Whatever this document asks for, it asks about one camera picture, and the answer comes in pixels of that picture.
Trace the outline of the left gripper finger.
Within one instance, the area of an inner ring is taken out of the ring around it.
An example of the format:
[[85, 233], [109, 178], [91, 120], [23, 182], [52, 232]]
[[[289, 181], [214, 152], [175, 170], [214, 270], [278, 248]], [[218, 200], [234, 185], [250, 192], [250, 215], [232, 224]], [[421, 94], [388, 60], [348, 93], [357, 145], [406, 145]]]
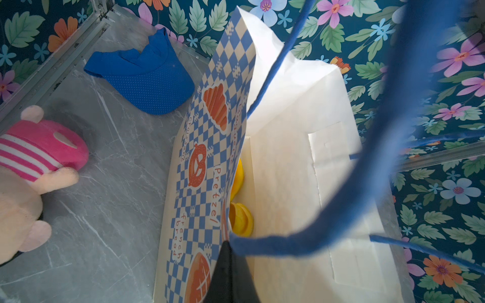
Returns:
[[230, 243], [222, 243], [216, 267], [204, 302], [260, 303], [245, 257], [233, 252]]

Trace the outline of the smooth yellow oval bread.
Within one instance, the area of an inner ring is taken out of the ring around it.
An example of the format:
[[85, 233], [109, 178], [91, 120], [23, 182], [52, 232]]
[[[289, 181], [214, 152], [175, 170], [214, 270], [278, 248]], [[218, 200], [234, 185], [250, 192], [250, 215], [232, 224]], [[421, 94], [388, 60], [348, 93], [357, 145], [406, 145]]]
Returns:
[[239, 193], [244, 183], [244, 179], [245, 179], [245, 173], [244, 173], [243, 163], [242, 163], [242, 160], [239, 159], [237, 164], [237, 169], [236, 169], [236, 175], [234, 177], [234, 182], [231, 189], [230, 201], [232, 201], [235, 198], [235, 196]]

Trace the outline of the blue checkered paper bag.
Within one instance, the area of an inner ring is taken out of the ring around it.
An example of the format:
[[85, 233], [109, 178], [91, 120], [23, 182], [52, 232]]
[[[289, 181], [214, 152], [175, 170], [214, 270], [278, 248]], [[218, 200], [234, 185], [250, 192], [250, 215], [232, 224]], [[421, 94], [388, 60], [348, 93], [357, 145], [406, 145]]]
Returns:
[[[313, 5], [286, 41], [233, 11], [174, 142], [154, 302], [204, 302], [224, 241], [246, 258], [260, 302], [403, 302], [394, 246], [424, 253], [435, 282], [462, 285], [464, 267], [484, 273], [387, 236], [378, 213], [400, 151], [428, 144], [407, 135], [462, 3], [408, 2], [367, 143], [339, 68], [293, 53]], [[239, 159], [245, 179], [230, 201]], [[250, 237], [232, 232], [231, 203], [252, 213]]]

